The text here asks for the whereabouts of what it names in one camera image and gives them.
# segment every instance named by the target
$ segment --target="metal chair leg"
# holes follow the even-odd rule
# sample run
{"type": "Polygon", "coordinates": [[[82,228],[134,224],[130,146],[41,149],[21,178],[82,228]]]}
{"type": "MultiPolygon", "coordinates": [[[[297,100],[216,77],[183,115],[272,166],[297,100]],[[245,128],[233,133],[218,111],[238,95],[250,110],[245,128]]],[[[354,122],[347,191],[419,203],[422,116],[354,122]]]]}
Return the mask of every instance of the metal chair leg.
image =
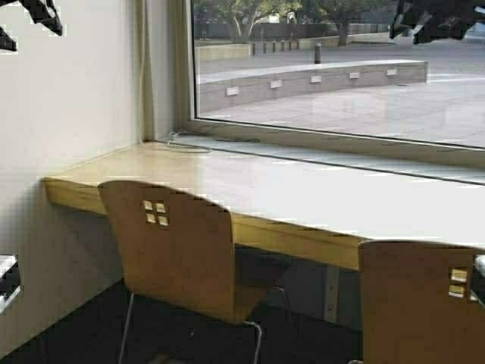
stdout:
{"type": "Polygon", "coordinates": [[[39,352],[42,357],[44,364],[49,364],[49,354],[47,352],[47,344],[45,343],[45,338],[41,337],[39,339],[39,352]]]}
{"type": "Polygon", "coordinates": [[[256,350],[255,350],[255,358],[254,360],[252,361],[253,364],[258,364],[259,362],[259,352],[261,350],[261,339],[263,338],[263,330],[261,329],[261,326],[259,326],[258,324],[256,324],[255,322],[247,322],[247,321],[244,321],[244,323],[248,326],[252,326],[253,328],[256,329],[256,334],[258,335],[257,336],[257,339],[256,339],[256,350]]]}
{"type": "Polygon", "coordinates": [[[124,354],[127,346],[128,331],[130,330],[131,315],[133,313],[133,301],[135,300],[135,294],[130,296],[130,304],[128,305],[127,319],[124,323],[123,340],[121,341],[120,356],[118,358],[118,364],[123,364],[124,354]]]}
{"type": "Polygon", "coordinates": [[[298,329],[298,327],[296,327],[296,325],[293,321],[293,315],[292,315],[292,312],[291,312],[291,305],[289,303],[288,293],[281,286],[273,286],[271,289],[276,290],[283,295],[283,299],[284,299],[284,302],[285,302],[286,318],[288,319],[288,322],[289,322],[289,325],[291,326],[291,328],[296,331],[296,337],[298,337],[299,336],[299,329],[298,329]]]}

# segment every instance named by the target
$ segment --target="window frame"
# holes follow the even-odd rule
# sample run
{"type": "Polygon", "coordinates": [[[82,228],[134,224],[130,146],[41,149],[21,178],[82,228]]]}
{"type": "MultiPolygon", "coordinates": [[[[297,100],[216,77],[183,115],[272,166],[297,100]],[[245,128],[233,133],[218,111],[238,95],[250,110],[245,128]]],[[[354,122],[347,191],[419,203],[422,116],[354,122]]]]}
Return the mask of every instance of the window frame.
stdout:
{"type": "Polygon", "coordinates": [[[288,127],[264,126],[235,121],[217,121],[196,117],[196,75],[192,36],[193,0],[171,2],[174,26],[174,61],[176,78],[175,131],[229,137],[238,140],[258,139],[262,143],[298,146],[334,152],[352,152],[384,158],[457,165],[485,169],[485,148],[399,140],[389,137],[351,135],[288,127]]]}

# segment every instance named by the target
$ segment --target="bollard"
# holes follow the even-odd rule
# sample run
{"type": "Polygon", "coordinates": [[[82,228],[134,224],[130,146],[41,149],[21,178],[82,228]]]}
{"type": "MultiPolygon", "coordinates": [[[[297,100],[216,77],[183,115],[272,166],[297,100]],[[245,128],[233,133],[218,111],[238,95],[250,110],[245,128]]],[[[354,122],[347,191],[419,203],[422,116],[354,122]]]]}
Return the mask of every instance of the bollard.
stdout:
{"type": "Polygon", "coordinates": [[[315,64],[321,64],[321,44],[315,44],[315,64]]]}

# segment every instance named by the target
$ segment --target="chair backrest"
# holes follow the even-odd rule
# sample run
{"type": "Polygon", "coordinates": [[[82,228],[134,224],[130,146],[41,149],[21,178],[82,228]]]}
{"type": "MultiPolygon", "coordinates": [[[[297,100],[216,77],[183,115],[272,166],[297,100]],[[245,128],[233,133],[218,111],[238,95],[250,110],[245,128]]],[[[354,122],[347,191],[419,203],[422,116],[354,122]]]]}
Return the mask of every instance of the chair backrest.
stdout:
{"type": "Polygon", "coordinates": [[[132,292],[232,319],[235,247],[227,210],[189,193],[135,181],[106,182],[99,192],[132,292]]]}
{"type": "Polygon", "coordinates": [[[363,243],[364,363],[483,362],[485,309],[470,293],[479,254],[437,243],[363,243]]]}

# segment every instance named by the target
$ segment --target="low wall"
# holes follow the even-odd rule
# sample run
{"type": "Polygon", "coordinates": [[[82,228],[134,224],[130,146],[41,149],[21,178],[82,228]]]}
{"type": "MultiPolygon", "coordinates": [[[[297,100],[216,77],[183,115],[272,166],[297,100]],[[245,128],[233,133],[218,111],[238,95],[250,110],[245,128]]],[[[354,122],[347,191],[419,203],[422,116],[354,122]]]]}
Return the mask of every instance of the low wall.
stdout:
{"type": "Polygon", "coordinates": [[[197,81],[199,112],[268,99],[356,87],[427,81],[425,61],[357,61],[301,64],[202,74],[197,81]]]}
{"type": "MultiPolygon", "coordinates": [[[[389,38],[389,33],[368,33],[368,34],[353,34],[347,37],[347,44],[354,42],[367,43],[394,43],[389,38]]],[[[317,43],[320,43],[324,48],[333,48],[339,46],[338,36],[321,36],[318,38],[304,38],[299,39],[300,49],[313,49],[317,43]]]]}
{"type": "Polygon", "coordinates": [[[251,55],[250,44],[204,45],[196,47],[197,61],[244,58],[251,55]]]}

